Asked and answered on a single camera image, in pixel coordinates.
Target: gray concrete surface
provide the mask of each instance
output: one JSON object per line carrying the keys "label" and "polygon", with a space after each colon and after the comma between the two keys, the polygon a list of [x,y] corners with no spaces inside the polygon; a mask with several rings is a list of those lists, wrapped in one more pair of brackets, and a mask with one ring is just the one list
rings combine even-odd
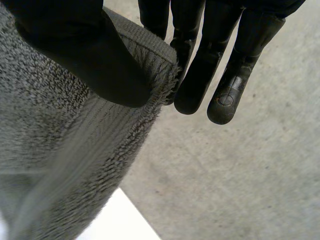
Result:
{"label": "gray concrete surface", "polygon": [[[105,5],[139,22],[137,0]],[[206,109],[234,35],[199,111],[163,108],[121,186],[163,240],[320,239],[319,13],[288,17],[230,124]]]}

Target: towel fabric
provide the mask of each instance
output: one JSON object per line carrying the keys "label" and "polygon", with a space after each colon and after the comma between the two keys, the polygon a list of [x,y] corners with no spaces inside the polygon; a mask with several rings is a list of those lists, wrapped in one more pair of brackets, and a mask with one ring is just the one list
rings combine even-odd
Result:
{"label": "towel fabric", "polygon": [[144,107],[99,98],[24,43],[0,4],[0,210],[10,240],[81,234],[135,160],[176,83],[176,52],[105,11],[147,74],[152,93]]}

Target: terry cloth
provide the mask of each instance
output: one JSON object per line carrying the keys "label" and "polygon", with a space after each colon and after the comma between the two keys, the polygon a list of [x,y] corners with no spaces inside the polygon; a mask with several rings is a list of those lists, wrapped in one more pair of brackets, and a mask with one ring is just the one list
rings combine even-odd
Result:
{"label": "terry cloth", "polygon": [[144,107],[99,98],[24,43],[0,4],[0,209],[10,240],[81,234],[127,173],[175,86],[176,52],[105,11],[148,77]]}

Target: white surface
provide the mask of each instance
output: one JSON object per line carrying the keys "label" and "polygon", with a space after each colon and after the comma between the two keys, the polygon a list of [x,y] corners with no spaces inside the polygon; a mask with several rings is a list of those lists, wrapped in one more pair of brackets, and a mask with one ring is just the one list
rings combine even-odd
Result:
{"label": "white surface", "polygon": [[[7,226],[0,214],[0,240]],[[117,189],[77,240],[161,240],[121,189]]]}
{"label": "white surface", "polygon": [[7,239],[7,231],[8,231],[7,224],[5,223],[5,220],[0,211],[0,239],[1,240]]}

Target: black glove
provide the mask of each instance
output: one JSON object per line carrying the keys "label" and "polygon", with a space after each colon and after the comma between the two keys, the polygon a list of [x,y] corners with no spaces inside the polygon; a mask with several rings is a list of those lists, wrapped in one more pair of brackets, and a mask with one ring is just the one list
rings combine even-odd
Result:
{"label": "black glove", "polygon": [[140,66],[102,10],[103,0],[0,0],[24,40],[100,97],[143,106],[150,90]]}
{"label": "black glove", "polygon": [[[216,124],[226,124],[234,116],[250,74],[263,48],[305,0],[171,0],[174,36],[180,67],[175,108],[183,114],[195,113],[229,42],[239,24],[238,35],[225,72],[209,104],[207,115]],[[165,38],[170,0],[138,0],[142,24]],[[204,10],[202,39],[185,76]]]}

